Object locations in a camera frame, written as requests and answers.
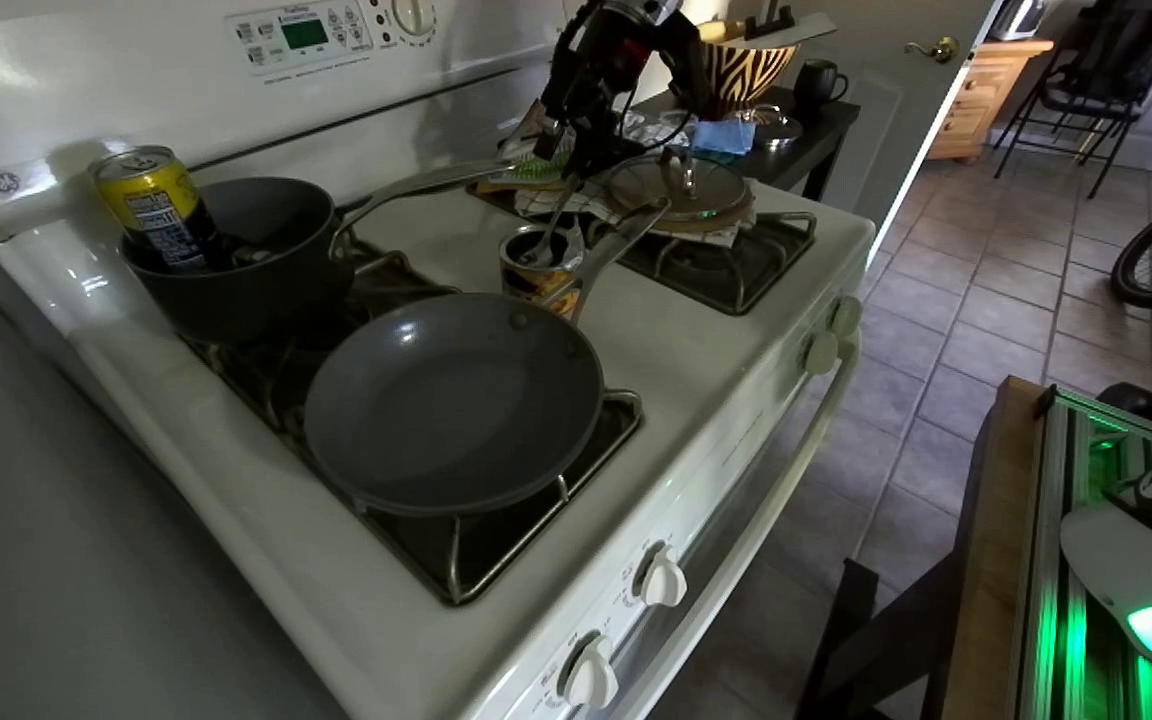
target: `cabinet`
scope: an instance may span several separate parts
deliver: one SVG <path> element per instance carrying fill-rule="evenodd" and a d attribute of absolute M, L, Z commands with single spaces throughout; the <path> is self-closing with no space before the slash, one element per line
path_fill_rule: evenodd
<path fill-rule="evenodd" d="M 972 160 L 988 146 L 988 127 L 1007 104 L 1024 65 L 1051 52 L 1051 39 L 982 43 L 968 76 L 936 133 L 930 160 Z"/>

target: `black pot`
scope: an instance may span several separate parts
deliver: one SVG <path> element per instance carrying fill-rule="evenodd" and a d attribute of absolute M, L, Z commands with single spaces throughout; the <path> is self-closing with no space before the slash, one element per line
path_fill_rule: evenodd
<path fill-rule="evenodd" d="M 231 269 L 169 273 L 156 257 L 125 243 L 178 332 L 203 344 L 285 342 L 344 291 L 350 269 L 333 266 L 342 216 L 323 187 L 255 176 L 213 186 L 200 196 L 231 243 Z"/>

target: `stove burner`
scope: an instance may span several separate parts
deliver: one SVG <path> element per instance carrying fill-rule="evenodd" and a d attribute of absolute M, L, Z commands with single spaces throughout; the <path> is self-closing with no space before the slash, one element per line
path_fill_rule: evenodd
<path fill-rule="evenodd" d="M 333 311 L 308 322 L 297 338 L 254 349 L 183 342 L 308 470 L 305 396 L 333 349 L 402 303 L 448 291 L 415 277 L 403 257 L 377 251 L 362 240 L 352 243 L 350 266 L 350 298 Z M 641 420 L 641 405 L 628 391 L 607 391 L 591 439 L 574 470 L 554 482 L 554 490 L 482 515 L 383 515 L 367 513 L 350 490 L 322 482 L 366 525 L 374 525 L 445 603 L 468 603 L 534 544 L 534 535 L 541 535 L 554 515 L 560 515 L 560 510 L 574 504 Z"/>
<path fill-rule="evenodd" d="M 758 216 L 731 249 L 646 237 L 619 266 L 717 311 L 744 316 L 811 249 L 811 237 L 811 216 Z"/>

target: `oven handle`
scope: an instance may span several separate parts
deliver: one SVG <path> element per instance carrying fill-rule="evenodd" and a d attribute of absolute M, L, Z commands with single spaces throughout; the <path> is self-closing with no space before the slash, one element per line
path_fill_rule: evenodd
<path fill-rule="evenodd" d="M 702 645 L 702 636 L 709 632 L 709 626 L 722 617 L 726 601 L 731 596 L 731 589 L 750 572 L 752 555 L 771 535 L 787 495 L 799 490 L 799 475 L 811 470 L 818 450 L 824 444 L 824 432 L 830 432 L 830 423 L 831 423 L 831 417 L 836 417 L 836 409 L 843 399 L 843 387 L 849 387 L 851 371 L 856 371 L 856 344 L 843 344 L 842 349 L 842 371 L 831 378 L 831 383 L 830 383 L 830 391 L 824 391 L 824 399 L 819 399 L 819 409 L 818 409 L 818 417 L 811 417 L 811 423 L 804 432 L 804 444 L 787 460 L 783 475 L 771 484 L 770 504 L 762 504 L 762 513 L 737 535 L 731 553 L 712 572 L 712 582 L 703 583 L 703 594 L 695 596 L 690 617 L 672 627 L 672 636 L 664 640 L 662 656 L 619 698 L 616 715 L 619 714 L 623 715 L 647 715 L 655 709 L 655 702 L 664 698 L 664 690 L 672 686 L 672 675 L 692 656 L 692 647 Z"/>

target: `black frying pan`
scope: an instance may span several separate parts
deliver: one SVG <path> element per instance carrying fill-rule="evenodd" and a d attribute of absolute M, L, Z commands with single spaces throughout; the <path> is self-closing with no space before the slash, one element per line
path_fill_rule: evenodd
<path fill-rule="evenodd" d="M 602 399 L 602 362 L 560 316 L 507 298 L 435 298 L 328 358 L 305 432 L 322 473 L 367 510 L 460 515 L 554 484 Z"/>

